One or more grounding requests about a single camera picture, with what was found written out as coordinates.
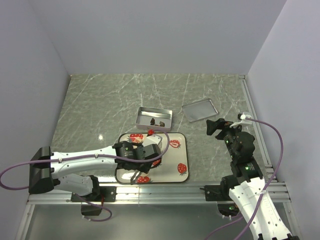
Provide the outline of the metal serving tongs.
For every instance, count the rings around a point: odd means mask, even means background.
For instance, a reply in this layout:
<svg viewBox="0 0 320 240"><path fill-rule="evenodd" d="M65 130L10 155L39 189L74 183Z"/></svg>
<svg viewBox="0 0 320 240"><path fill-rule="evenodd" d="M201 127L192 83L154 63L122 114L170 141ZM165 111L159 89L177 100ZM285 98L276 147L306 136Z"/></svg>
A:
<svg viewBox="0 0 320 240"><path fill-rule="evenodd" d="M142 175L141 171L136 170L130 178L130 184L133 185L137 182L137 179Z"/></svg>

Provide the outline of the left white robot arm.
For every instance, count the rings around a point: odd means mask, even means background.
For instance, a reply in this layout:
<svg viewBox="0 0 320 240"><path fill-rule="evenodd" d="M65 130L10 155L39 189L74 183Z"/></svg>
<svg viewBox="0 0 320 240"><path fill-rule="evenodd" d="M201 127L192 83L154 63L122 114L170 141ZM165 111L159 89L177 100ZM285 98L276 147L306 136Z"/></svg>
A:
<svg viewBox="0 0 320 240"><path fill-rule="evenodd" d="M97 177L82 176L79 172L114 167L148 173L153 162L162 155L158 143L121 141L113 146L83 152L52 152L41 147L31 158L29 187L31 195L48 193L54 189L74 192L89 201L100 197Z"/></svg>

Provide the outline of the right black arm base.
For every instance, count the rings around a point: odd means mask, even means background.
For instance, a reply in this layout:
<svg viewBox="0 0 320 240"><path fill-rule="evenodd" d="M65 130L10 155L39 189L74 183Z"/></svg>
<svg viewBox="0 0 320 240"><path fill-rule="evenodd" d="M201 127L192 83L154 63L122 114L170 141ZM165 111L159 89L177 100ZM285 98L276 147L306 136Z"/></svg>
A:
<svg viewBox="0 0 320 240"><path fill-rule="evenodd" d="M241 216L237 205L227 196L220 185L205 185L201 189L204 191L206 202L217 203L217 212L222 218L232 220Z"/></svg>

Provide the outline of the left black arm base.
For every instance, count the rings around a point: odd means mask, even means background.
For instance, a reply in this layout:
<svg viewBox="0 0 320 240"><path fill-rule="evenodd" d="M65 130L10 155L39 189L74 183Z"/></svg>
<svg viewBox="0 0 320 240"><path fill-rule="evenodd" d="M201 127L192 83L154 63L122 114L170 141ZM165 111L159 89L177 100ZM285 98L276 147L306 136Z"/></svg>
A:
<svg viewBox="0 0 320 240"><path fill-rule="evenodd" d="M98 217L106 209L105 204L115 202L116 194L116 186L101 186L98 194L91 193L86 196L79 196L72 193L70 202L81 203L81 214L89 220L90 217Z"/></svg>

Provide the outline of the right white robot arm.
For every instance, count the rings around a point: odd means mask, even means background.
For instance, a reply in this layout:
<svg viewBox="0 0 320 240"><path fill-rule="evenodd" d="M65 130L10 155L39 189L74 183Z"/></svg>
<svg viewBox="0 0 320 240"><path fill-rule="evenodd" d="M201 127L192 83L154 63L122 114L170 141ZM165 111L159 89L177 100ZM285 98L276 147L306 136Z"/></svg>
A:
<svg viewBox="0 0 320 240"><path fill-rule="evenodd" d="M256 240L297 240L283 223L268 193L271 183L265 180L254 158L255 137L243 131L245 125L255 120L248 114L238 114L238 122L219 118L206 121L206 134L212 136L216 131L217 140L223 141L231 158L232 174L220 182L220 194L226 200L232 200L246 221L244 229L236 236L250 230Z"/></svg>

